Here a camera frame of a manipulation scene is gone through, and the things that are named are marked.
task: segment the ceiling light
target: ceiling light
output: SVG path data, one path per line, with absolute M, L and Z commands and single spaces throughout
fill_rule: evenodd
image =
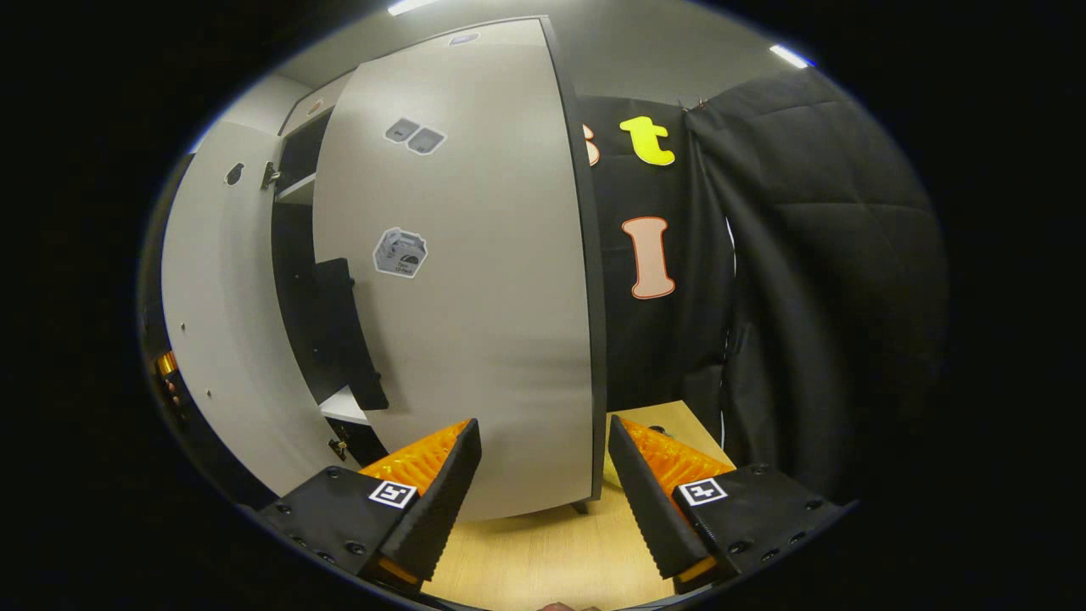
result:
M 395 4 L 389 7 L 389 14 L 392 16 L 396 16 L 406 13 L 407 11 L 413 11 L 415 9 L 418 9 L 419 7 L 426 7 L 427 4 L 432 4 L 433 2 L 437 1 L 438 0 L 401 0 L 400 2 L 396 2 Z
M 800 58 L 799 55 L 793 53 L 792 51 L 785 49 L 784 47 L 781 47 L 780 44 L 773 44 L 772 47 L 769 48 L 769 50 L 776 53 L 784 61 L 788 62 L 790 64 L 796 67 L 807 67 L 811 65 L 811 63 L 808 62 L 807 60 Z

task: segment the wooden table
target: wooden table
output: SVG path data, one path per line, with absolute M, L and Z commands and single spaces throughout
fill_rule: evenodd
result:
M 732 463 L 682 402 L 613 413 L 658 424 L 677 441 Z M 609 434 L 610 415 L 607 424 Z M 493 611 L 536 611 L 558 601 L 610 611 L 674 594 L 656 570 L 609 456 L 601 498 L 589 504 L 586 515 L 563 506 L 458 522 L 422 591 Z

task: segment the keyhole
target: keyhole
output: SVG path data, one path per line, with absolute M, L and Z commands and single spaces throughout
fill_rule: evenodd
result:
M 244 167 L 244 166 L 245 166 L 244 163 L 239 163 L 239 164 L 235 165 L 233 168 L 231 168 L 226 174 L 226 183 L 229 184 L 229 186 L 231 186 L 231 187 L 235 186 L 235 184 L 237 184 L 238 180 L 241 179 L 241 168 Z

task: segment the wall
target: wall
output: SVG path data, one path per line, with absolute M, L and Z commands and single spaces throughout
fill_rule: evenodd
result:
M 279 127 L 282 126 L 282 122 L 287 118 L 287 113 L 290 112 L 294 102 L 311 90 L 311 87 L 292 78 L 270 74 L 238 98 L 216 122 L 229 120 L 262 131 L 278 133 Z M 189 152 L 195 152 L 200 148 L 210 129 L 209 125 L 203 135 L 197 138 Z
M 580 94 L 690 106 L 757 76 L 795 69 L 775 42 L 730 16 L 685 0 L 441 0 L 349 24 L 276 72 L 317 87 L 359 63 L 422 38 L 481 22 L 545 14 Z

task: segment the ceiling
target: ceiling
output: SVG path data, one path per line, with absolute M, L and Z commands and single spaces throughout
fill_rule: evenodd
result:
M 424 38 L 526 15 L 551 17 L 579 94 L 693 105 L 757 76 L 795 69 L 769 51 L 771 38 L 685 0 L 440 0 L 395 17 L 377 11 L 276 73 L 316 88 Z

